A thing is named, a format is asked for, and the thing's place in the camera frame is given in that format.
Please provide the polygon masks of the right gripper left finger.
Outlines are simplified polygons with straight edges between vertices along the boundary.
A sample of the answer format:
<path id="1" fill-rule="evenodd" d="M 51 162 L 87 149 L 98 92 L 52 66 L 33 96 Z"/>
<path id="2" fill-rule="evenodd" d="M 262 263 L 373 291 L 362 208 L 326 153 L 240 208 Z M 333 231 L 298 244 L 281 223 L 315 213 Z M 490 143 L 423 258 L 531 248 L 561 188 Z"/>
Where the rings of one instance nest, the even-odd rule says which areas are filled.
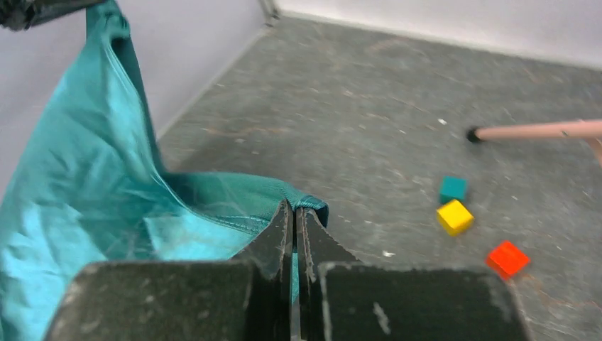
<path id="1" fill-rule="evenodd" d="M 227 261 L 105 261 L 72 280 L 47 340 L 289 340 L 294 213 Z"/>

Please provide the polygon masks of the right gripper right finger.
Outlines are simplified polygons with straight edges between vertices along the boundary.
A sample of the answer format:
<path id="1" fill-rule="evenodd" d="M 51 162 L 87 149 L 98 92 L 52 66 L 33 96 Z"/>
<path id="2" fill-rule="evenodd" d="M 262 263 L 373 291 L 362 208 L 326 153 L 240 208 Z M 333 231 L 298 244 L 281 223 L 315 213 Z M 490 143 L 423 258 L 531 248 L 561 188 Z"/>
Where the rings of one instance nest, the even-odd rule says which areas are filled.
<path id="1" fill-rule="evenodd" d="M 305 340 L 528 340 L 513 294 L 482 266 L 360 262 L 296 213 Z"/>

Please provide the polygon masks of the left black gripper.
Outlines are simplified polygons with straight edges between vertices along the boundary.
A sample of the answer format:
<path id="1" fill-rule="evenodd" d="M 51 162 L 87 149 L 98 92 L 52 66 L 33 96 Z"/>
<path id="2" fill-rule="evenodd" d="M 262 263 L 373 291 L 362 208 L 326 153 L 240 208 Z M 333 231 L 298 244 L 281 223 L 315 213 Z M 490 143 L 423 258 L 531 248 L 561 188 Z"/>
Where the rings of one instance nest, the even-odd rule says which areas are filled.
<path id="1" fill-rule="evenodd" d="M 31 27 L 103 2 L 103 0 L 1 0 L 1 27 L 11 31 L 26 31 Z"/>

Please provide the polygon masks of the teal cloth napkin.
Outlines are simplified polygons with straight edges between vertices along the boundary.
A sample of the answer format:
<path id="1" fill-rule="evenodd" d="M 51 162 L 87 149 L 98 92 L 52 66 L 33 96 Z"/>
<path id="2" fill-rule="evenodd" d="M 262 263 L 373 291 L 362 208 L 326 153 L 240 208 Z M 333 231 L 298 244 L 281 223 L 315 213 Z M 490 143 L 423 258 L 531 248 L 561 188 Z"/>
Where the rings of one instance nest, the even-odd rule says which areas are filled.
<path id="1" fill-rule="evenodd" d="M 275 178 L 166 170 L 126 17 L 106 1 L 86 20 L 1 204 L 2 340 L 41 340 L 89 263 L 229 259 L 282 200 L 328 221 L 326 202 Z"/>

